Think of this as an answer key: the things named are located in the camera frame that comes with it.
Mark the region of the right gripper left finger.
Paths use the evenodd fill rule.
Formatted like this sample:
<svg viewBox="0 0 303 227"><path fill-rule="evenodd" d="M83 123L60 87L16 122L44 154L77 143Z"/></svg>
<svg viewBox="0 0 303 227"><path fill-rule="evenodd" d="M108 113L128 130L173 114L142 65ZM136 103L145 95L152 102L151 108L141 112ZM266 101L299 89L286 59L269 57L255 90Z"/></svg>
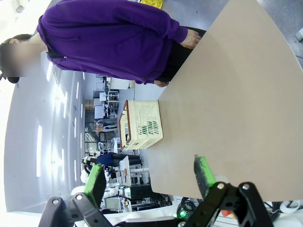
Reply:
<svg viewBox="0 0 303 227"><path fill-rule="evenodd" d="M94 165L84 192L77 192L67 199L52 197L42 213L40 227L72 227L85 221L89 227L111 227L112 224L100 211L100 203L106 189L104 166Z"/></svg>

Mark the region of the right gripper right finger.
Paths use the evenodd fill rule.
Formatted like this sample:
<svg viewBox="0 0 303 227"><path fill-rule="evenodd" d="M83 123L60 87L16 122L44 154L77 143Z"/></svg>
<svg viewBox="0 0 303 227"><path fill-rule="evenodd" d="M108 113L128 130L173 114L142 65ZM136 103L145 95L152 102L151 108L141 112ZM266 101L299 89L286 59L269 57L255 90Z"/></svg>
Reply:
<svg viewBox="0 0 303 227"><path fill-rule="evenodd" d="M188 227L211 227L223 210L231 211L240 227L273 226L255 184L235 187L217 181L205 157L199 155L195 155L194 173L203 201L187 220Z"/></svg>

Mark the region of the person's left hand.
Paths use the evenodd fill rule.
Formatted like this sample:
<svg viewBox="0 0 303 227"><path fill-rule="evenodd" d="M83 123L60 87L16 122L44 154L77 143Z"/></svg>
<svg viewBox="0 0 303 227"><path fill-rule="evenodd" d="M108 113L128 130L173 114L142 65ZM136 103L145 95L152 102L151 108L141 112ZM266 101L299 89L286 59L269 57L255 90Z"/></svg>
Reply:
<svg viewBox="0 0 303 227"><path fill-rule="evenodd" d="M188 29L186 38L180 44L185 48L194 49L200 40L201 36L197 31Z"/></svg>

